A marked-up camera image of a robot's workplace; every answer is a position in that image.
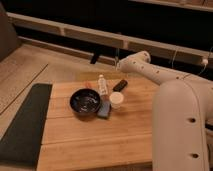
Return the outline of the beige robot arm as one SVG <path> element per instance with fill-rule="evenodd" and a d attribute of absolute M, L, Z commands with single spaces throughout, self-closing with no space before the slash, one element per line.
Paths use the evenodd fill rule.
<path fill-rule="evenodd" d="M 158 85 L 152 106 L 153 171 L 210 171 L 206 122 L 213 119 L 213 81 L 154 65 L 146 51 L 119 60 L 117 69 Z"/>

